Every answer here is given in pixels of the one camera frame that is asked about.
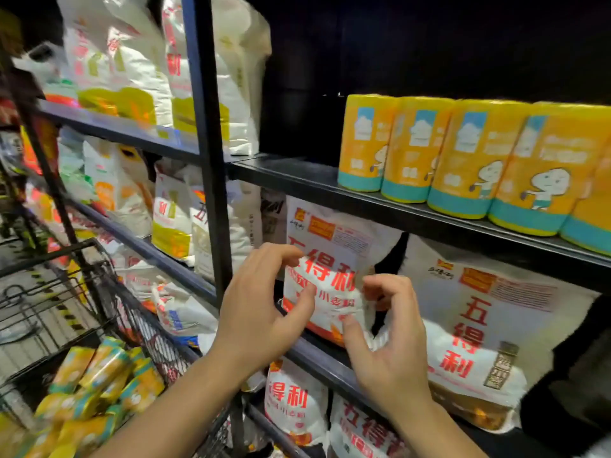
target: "shopping cart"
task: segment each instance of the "shopping cart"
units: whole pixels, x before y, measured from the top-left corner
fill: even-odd
[[[83,268],[74,266],[79,253],[88,259]],[[59,259],[70,264],[67,270]],[[32,428],[33,412],[68,350],[95,348],[104,335],[141,346],[167,386],[199,357],[175,343],[126,289],[95,239],[0,270],[0,413]],[[227,417],[225,409],[195,456],[226,456]]]

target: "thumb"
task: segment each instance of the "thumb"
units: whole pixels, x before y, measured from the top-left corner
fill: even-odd
[[[278,317],[274,322],[273,331],[278,346],[288,350],[301,336],[314,313],[314,296],[316,286],[308,284],[299,295],[297,305],[285,316]]]
[[[352,315],[346,316],[343,321],[343,338],[352,368],[357,379],[362,382],[370,369],[373,353],[367,346],[363,328]]]

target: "forearm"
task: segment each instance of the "forearm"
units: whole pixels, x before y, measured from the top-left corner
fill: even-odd
[[[393,419],[420,458],[486,458],[486,454],[433,400],[424,400],[413,412]]]
[[[94,458],[187,458],[205,438],[240,379],[210,352],[195,362],[143,414],[121,428]]]

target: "hand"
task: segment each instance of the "hand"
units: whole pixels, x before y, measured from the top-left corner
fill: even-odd
[[[426,331],[412,283],[407,277],[370,275],[363,278],[368,300],[390,299],[392,322],[386,345],[371,352],[363,330],[352,316],[344,320],[343,337],[359,384],[392,421],[417,417],[432,405],[428,387]]]
[[[274,306],[274,280],[280,267],[294,267],[304,253],[295,246],[265,243],[254,250],[225,292],[219,328],[210,348],[242,383],[295,343],[314,312],[312,285],[286,316]]]

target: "cartoon figure on package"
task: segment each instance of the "cartoon figure on package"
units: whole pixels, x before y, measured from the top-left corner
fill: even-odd
[[[383,146],[375,155],[376,163],[374,163],[369,171],[373,172],[373,170],[378,167],[378,175],[382,175],[384,173],[384,164],[386,163],[386,152],[388,151],[388,145]]]
[[[571,174],[566,169],[551,169],[546,172],[537,173],[530,180],[532,186],[539,191],[526,190],[520,194],[520,199],[532,194],[533,211],[546,211],[552,204],[552,196],[562,196],[571,184]]]
[[[476,181],[469,187],[469,191],[474,191],[476,186],[480,187],[479,199],[490,199],[494,185],[500,180],[500,176],[503,173],[503,161],[493,161],[488,165],[484,165],[479,172],[477,177],[483,181]]]
[[[435,170],[437,169],[437,161],[439,160],[439,156],[435,156],[435,159],[431,161],[431,170],[424,176],[424,181],[427,181],[429,177],[435,175]]]

